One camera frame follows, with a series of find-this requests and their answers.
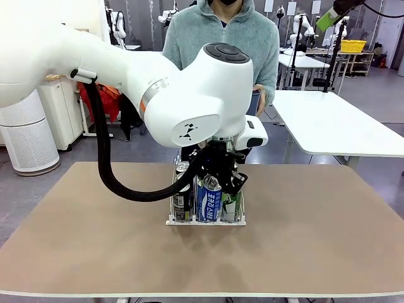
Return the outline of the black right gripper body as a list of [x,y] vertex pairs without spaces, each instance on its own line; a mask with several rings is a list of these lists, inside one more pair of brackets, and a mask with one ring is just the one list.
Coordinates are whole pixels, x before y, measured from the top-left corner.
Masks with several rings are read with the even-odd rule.
[[364,2],[365,0],[334,0],[333,9],[336,13],[348,13]]

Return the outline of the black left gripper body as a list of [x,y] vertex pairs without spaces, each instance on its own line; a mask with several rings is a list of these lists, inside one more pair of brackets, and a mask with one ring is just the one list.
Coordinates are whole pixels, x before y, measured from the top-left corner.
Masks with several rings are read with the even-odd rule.
[[207,143],[201,151],[206,152],[202,165],[205,167],[205,176],[225,177],[237,171],[237,165],[245,160],[242,151],[230,150],[224,142],[212,141]]

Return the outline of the person's left hand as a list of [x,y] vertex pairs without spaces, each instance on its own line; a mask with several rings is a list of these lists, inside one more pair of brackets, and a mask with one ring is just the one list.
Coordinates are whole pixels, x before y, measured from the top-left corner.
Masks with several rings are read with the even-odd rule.
[[263,113],[263,111],[265,110],[265,107],[266,107],[267,92],[266,92],[265,87],[261,84],[254,85],[253,90],[258,90],[259,94],[260,94],[258,108],[256,111],[256,115],[259,117]]

